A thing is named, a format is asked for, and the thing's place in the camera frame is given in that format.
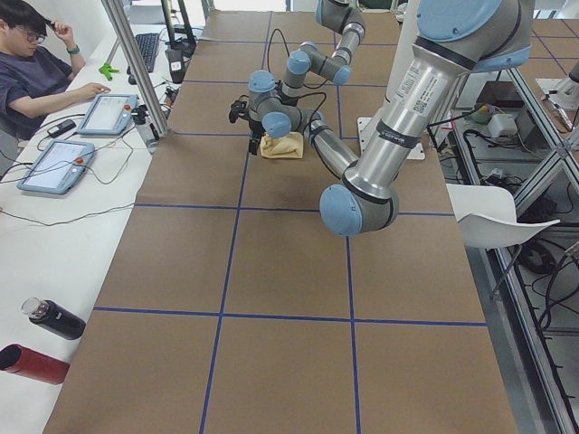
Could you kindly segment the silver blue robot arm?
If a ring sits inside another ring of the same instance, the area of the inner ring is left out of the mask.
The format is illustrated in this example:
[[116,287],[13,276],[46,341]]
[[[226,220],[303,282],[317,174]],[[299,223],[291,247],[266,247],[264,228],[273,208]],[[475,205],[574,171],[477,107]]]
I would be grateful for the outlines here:
[[423,131],[464,74],[510,69],[530,54],[531,1],[423,1],[417,8],[413,60],[394,96],[382,106],[369,142],[352,152],[314,109],[297,97],[308,73],[345,84],[352,58],[365,38],[361,10],[346,1],[321,1],[319,24],[338,33],[331,56],[305,42],[289,55],[282,80],[265,70],[249,78],[248,120],[274,138],[300,133],[337,178],[319,200],[322,221],[336,235],[378,231],[396,218],[392,182]]
[[365,20],[356,1],[318,1],[315,17],[318,24],[338,33],[341,39],[330,56],[313,42],[303,42],[289,54],[284,78],[277,88],[286,105],[297,106],[309,72],[336,85],[346,84],[352,73],[354,53],[365,38]]

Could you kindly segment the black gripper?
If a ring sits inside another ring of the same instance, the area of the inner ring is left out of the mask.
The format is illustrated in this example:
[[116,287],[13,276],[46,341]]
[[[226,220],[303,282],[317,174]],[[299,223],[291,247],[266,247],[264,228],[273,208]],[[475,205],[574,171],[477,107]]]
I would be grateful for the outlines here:
[[249,118],[248,125],[251,131],[251,138],[248,143],[248,152],[251,155],[256,156],[260,149],[261,138],[265,134],[265,129],[259,120],[253,118]]

